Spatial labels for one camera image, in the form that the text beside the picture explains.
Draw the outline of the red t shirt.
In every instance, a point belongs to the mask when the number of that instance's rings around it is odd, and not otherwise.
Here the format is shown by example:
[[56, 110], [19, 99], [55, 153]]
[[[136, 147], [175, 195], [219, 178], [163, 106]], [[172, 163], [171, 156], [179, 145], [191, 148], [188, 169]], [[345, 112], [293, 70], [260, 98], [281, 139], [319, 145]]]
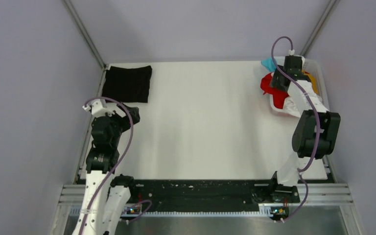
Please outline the red t shirt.
[[263, 90], [263, 94], [272, 95], [273, 104], [277, 109], [283, 109], [284, 101], [289, 97], [289, 95], [287, 94], [287, 92], [270, 86], [272, 77], [273, 73], [268, 73], [265, 77], [263, 77], [260, 83], [260, 88]]

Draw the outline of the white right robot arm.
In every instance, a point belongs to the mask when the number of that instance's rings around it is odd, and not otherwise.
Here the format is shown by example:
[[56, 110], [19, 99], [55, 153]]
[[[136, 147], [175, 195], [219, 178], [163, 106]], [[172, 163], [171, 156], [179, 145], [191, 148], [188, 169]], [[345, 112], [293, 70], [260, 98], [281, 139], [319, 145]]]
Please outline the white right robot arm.
[[298, 181], [315, 160], [333, 152], [340, 126], [340, 115], [329, 111], [304, 74], [304, 60], [302, 56], [286, 56], [270, 83], [272, 88], [287, 92], [300, 115], [291, 140], [294, 153], [275, 171], [267, 189], [268, 197], [274, 202], [298, 196]]

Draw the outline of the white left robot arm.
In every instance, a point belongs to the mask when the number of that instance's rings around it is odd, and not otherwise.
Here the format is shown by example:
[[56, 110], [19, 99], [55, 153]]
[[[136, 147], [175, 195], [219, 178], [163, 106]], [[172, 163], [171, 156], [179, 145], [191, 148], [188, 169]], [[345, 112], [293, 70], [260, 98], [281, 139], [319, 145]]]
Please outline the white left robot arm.
[[127, 202], [137, 197], [133, 178], [116, 169], [129, 151], [139, 109], [112, 98], [94, 97], [83, 105], [94, 117], [92, 147], [86, 158], [86, 183], [74, 235], [113, 235]]

